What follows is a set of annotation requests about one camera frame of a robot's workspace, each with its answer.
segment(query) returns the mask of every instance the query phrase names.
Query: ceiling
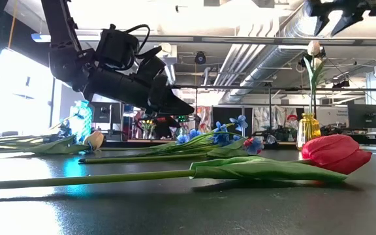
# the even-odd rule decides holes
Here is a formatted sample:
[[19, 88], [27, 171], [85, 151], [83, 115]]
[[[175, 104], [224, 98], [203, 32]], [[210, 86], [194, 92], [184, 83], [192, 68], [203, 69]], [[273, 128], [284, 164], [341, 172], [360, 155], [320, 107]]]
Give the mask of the ceiling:
[[[277, 31], [279, 23], [287, 19], [289, 14], [299, 7], [302, 0], [279, 0], [288, 3], [275, 6], [275, 9], [258, 8], [252, 0], [221, 1], [218, 7], [205, 7], [204, 4], [213, 0], [73, 0], [69, 3], [70, 13], [80, 29], [102, 29], [109, 24], [116, 24], [118, 29], [127, 29], [138, 24], [148, 24], [152, 35], [215, 35], [243, 37], [271, 37], [270, 32]], [[8, 13], [13, 13], [15, 0], [9, 0], [6, 7]], [[17, 17], [23, 23], [40, 33], [48, 33], [40, 0], [18, 0]], [[376, 18], [369, 17], [366, 12], [365, 20], [342, 31], [336, 37], [376, 38]], [[145, 50], [157, 45], [147, 43]], [[206, 67], [218, 71], [233, 47], [230, 44], [189, 44], [177, 43], [178, 62], [174, 64], [177, 84], [202, 84], [201, 73]], [[96, 48], [97, 42], [82, 42], [84, 48]], [[376, 65], [376, 47], [343, 47], [327, 46], [327, 56], [331, 61], [326, 62], [328, 68], [325, 78], [333, 77], [346, 71], [354, 71], [355, 78], [363, 78], [366, 68]], [[195, 54], [203, 51], [206, 54], [205, 65], [195, 65]], [[257, 65], [264, 53], [259, 53], [251, 60], [232, 85], [238, 85]], [[291, 70], [274, 70], [276, 79], [273, 87], [289, 87], [306, 85], [306, 73], [296, 69], [298, 57], [291, 58], [284, 67]], [[210, 77], [213, 84], [215, 76]]]

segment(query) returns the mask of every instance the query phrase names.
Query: ceiling duct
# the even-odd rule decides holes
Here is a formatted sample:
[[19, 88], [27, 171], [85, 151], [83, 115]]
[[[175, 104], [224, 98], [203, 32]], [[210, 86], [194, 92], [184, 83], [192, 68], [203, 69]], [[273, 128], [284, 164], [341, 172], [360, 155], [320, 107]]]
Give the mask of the ceiling duct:
[[[305, 15], [303, 8], [299, 9], [290, 22], [279, 32], [280, 37], [312, 37], [316, 18], [310, 18]], [[277, 70], [260, 69], [263, 67], [283, 67], [288, 62], [300, 55], [303, 50], [280, 48], [279, 46], [267, 46], [263, 49], [263, 54], [259, 55], [258, 66], [252, 70], [241, 86], [257, 86], [261, 80], [265, 80], [275, 74]], [[248, 94], [251, 89], [233, 89], [225, 95], [223, 101], [238, 102], [244, 95]]]

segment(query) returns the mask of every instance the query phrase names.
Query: table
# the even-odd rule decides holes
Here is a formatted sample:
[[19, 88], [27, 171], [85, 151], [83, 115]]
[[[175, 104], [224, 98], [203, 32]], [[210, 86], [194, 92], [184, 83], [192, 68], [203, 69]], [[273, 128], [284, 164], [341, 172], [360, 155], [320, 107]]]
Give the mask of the table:
[[[294, 150], [262, 155], [298, 158]], [[78, 165], [76, 155], [28, 157], [0, 159], [0, 180], [178, 170], [190, 164]], [[343, 185], [179, 178], [4, 189], [0, 234], [376, 234], [376, 155]]]

